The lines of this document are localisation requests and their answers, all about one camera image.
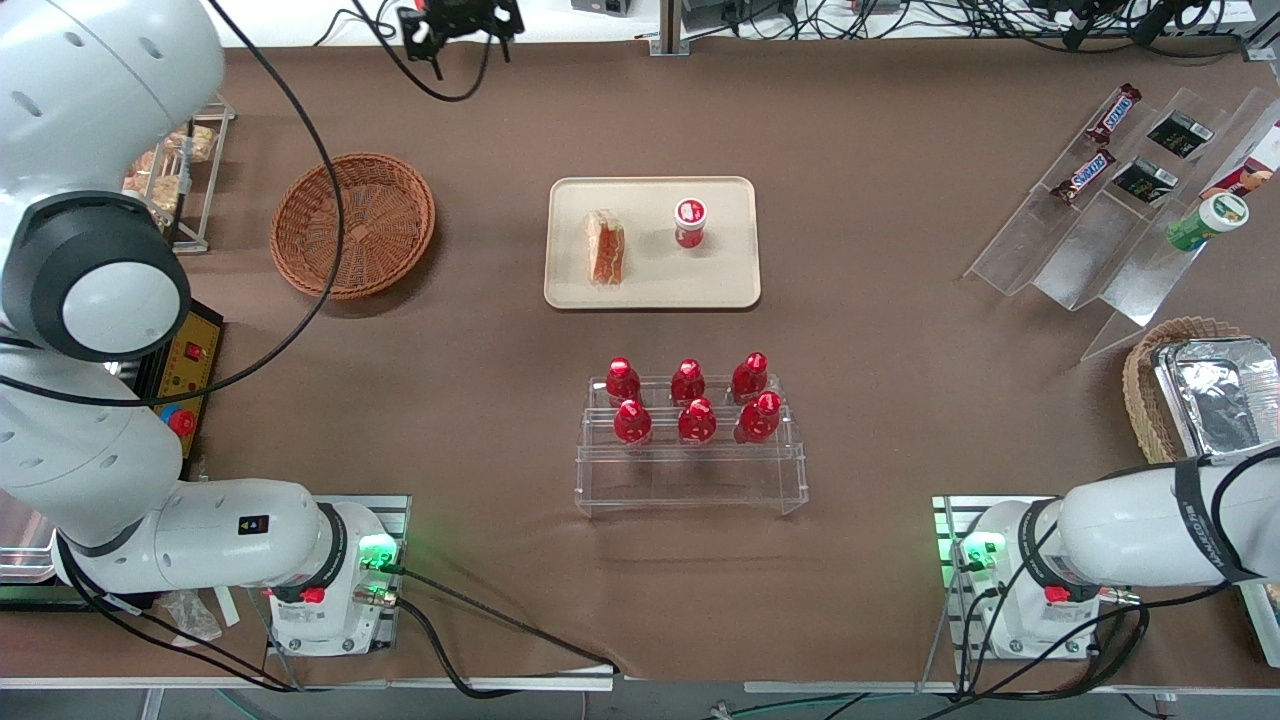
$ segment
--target aluminum foil tray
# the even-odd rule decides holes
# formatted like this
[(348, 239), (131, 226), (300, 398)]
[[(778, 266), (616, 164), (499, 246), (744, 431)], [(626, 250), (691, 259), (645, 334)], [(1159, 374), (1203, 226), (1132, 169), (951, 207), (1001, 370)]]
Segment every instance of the aluminum foil tray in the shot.
[(1280, 442), (1280, 373), (1266, 341), (1161, 345), (1152, 351), (1152, 368), (1188, 454), (1225, 455)]

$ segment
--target brown table surface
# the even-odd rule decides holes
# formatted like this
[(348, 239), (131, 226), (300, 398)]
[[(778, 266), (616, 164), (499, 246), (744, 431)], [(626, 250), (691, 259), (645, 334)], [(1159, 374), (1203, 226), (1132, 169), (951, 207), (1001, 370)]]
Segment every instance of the brown table surface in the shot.
[[(214, 477), (412, 493), (411, 566), (654, 679), (918, 680), (942, 601), (932, 496), (1065, 492), (1142, 462), (1120, 355), (1076, 364), (1105, 309), (1071, 314), (1034, 290), (1007, 299), (960, 275), (1119, 83), (1153, 105), (1181, 86), (1224, 108), (1254, 86), (1275, 91), (1265, 65), (1180, 67), (1137, 50), (708, 41), (678, 60), (650, 59), (641, 44), (516, 46), (475, 99), (447, 105), (379, 50), (270, 56), (332, 152), (410, 161), (440, 219), (410, 278), (332, 304), (288, 352), (214, 396), (204, 427)], [(447, 87), (462, 87), (476, 59), (475, 47), (451, 49)], [(184, 265), (196, 297), (229, 322), (227, 374), (310, 302), (274, 269), (266, 233), (282, 193), (317, 160), (247, 55), (230, 54), (224, 94), (241, 117), (214, 250)], [(758, 306), (547, 306), (552, 183), (685, 174), (755, 184)], [(1162, 316), (1213, 315), (1280, 337), (1267, 292), (1280, 190), (1249, 201), (1253, 222), (1210, 245)], [(806, 506), (783, 519), (727, 510), (590, 521), (576, 510), (589, 375), (620, 354), (652, 373), (685, 356), (727, 372), (758, 348), (804, 433)], [(425, 607), (465, 674), (586, 665), (439, 602)], [(5, 676), (210, 673), (90, 618), (0, 616), (0, 639)], [(242, 644), (253, 642), (260, 630)], [(49, 652), (59, 647), (79, 652)], [(940, 666), (948, 678), (950, 662)], [(394, 651), (303, 671), (310, 682), (440, 675), (403, 624)], [(1258, 660), (1234, 600), (1220, 597), (1157, 611), (1117, 682), (1261, 688), (1280, 674)]]

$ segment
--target red bottle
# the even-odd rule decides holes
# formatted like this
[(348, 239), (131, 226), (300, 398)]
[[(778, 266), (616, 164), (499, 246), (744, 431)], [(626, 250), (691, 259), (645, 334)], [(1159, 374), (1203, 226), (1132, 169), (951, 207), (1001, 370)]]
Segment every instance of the red bottle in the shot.
[(733, 405), (746, 405), (755, 400), (769, 384), (769, 359), (753, 352), (733, 370)]
[(676, 423), (680, 430), (680, 445), (707, 445), (716, 434), (716, 413), (705, 397), (695, 397), (680, 413)]
[(623, 400), (613, 415), (613, 434), (628, 447), (649, 445), (653, 438), (653, 418), (640, 402)]
[(782, 398), (772, 389), (764, 391), (759, 397), (742, 407), (742, 414), (737, 418), (737, 427), (733, 428), (733, 439), (739, 443), (764, 442), (778, 429), (782, 420)]
[(604, 375), (604, 391), (614, 407), (623, 400), (640, 400), (640, 375), (626, 357), (614, 357), (609, 363), (609, 373)]
[(707, 380), (703, 379), (703, 366), (692, 357), (682, 361), (680, 369), (671, 377), (671, 404), (676, 407), (687, 407), (690, 402), (705, 392)]

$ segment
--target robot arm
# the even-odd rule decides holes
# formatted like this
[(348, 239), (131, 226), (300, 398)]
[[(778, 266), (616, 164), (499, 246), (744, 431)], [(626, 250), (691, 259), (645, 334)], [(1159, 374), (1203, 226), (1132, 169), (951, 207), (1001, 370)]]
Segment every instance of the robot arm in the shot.
[[(1064, 562), (1096, 585), (1280, 578), (1280, 460), (1263, 460), (1240, 474), (1224, 496), (1221, 528), (1212, 528), (1207, 509), (1234, 464), (1189, 466), (1189, 488), (1178, 487), (1176, 468), (1157, 466), (1069, 492), (1057, 530)], [(1236, 574), (1216, 534), (1230, 538), (1252, 578)]]
[[(0, 1), (0, 374), (133, 400), (102, 361), (138, 357), (187, 315), (182, 266), (125, 169), (218, 90), (223, 54), (197, 0)], [(396, 546), (356, 503), (278, 480), (180, 483), (182, 450), (146, 407), (0, 388), (0, 489), (45, 515), (111, 593), (271, 589), (300, 655), (364, 652)], [(55, 557), (67, 580), (61, 555)]]
[[(1098, 615), (1103, 588), (1216, 585), (1280, 579), (1280, 451), (1238, 462), (1197, 459), (1117, 473), (1061, 500), (1001, 502), (956, 547), (998, 657), (1034, 659)], [(1231, 557), (1229, 544), (1239, 555)], [(1001, 610), (996, 606), (1006, 594)], [(1051, 659), (1087, 656), (1088, 632)]]

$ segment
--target clear acrylic shelf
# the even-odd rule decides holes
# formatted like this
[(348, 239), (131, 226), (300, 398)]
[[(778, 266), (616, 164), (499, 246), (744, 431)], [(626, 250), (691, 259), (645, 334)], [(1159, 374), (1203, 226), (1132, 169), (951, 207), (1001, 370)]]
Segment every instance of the clear acrylic shelf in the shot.
[[(1110, 104), (1108, 99), (1084, 127)], [(1172, 110), (1213, 131), (1187, 158), (1147, 137)], [(1149, 100), (1139, 102), (1107, 146), (1116, 161), (1080, 192), (1075, 205), (1068, 205), (1048, 191), (1097, 152), (1082, 128), (965, 274), (986, 279), (1005, 295), (1034, 284), (1073, 311), (1101, 299), (1116, 313), (1082, 359), (1111, 350), (1143, 331), (1199, 255), (1169, 245), (1165, 231), (1199, 204), (1201, 191), (1226, 170), (1247, 136), (1276, 120), (1280, 101), (1261, 90), (1253, 90), (1231, 115), (1187, 88), (1161, 109)], [(1114, 184), (1135, 158), (1172, 173), (1178, 186), (1147, 204)]]
[(759, 506), (786, 515), (809, 501), (804, 443), (776, 375), (769, 389), (783, 397), (782, 421), (764, 443), (739, 445), (728, 375), (707, 377), (717, 428), (703, 446), (680, 443), (671, 405), (671, 378), (643, 377), (640, 401), (653, 416), (653, 439), (630, 448), (613, 434), (614, 407), (604, 378), (591, 378), (577, 443), (575, 501), (588, 516), (600, 510)]

